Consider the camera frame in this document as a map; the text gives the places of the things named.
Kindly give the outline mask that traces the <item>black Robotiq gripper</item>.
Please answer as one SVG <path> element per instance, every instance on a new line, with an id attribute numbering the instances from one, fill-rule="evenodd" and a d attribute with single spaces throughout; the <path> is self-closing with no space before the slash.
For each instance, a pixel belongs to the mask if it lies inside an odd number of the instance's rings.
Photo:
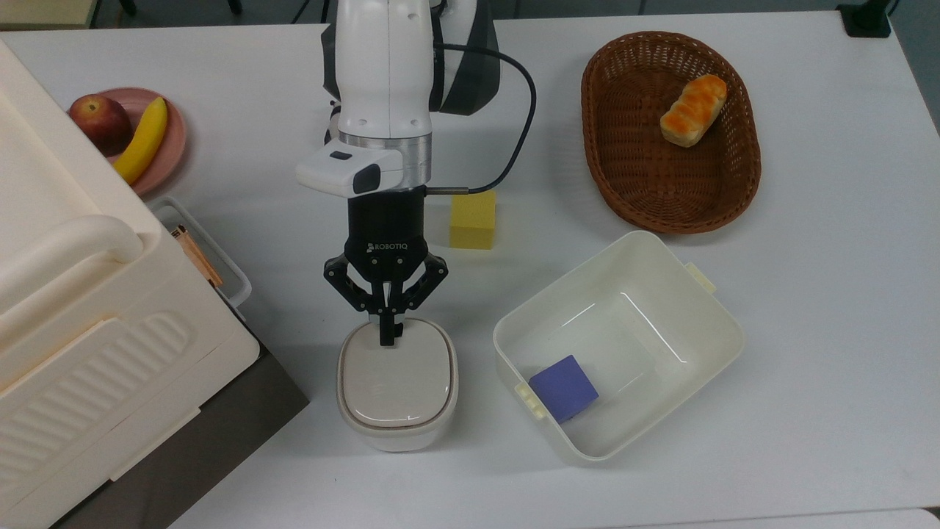
<path id="1" fill-rule="evenodd" d="M 343 299 L 378 318 L 382 346 L 392 346 L 402 336 L 404 324 L 397 317 L 419 308 L 449 274 L 446 262 L 427 251 L 425 197 L 426 188 L 417 187 L 350 198 L 345 255 L 325 263 L 325 280 Z M 420 265 L 423 273 L 405 288 L 404 281 Z M 369 285 L 367 290 L 350 278 L 350 267 Z M 391 308 L 386 282 L 391 282 Z"/>

